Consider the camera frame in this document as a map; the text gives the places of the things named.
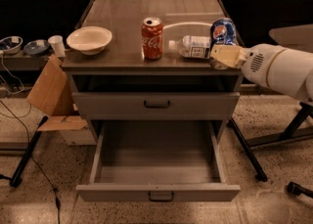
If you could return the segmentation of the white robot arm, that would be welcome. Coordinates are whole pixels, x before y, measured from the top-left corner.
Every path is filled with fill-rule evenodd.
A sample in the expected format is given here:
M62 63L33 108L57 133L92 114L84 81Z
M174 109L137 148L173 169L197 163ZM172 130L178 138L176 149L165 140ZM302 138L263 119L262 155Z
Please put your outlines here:
M309 105L313 102L313 54L270 44L251 48L214 45L210 57L239 68L250 82L291 96Z

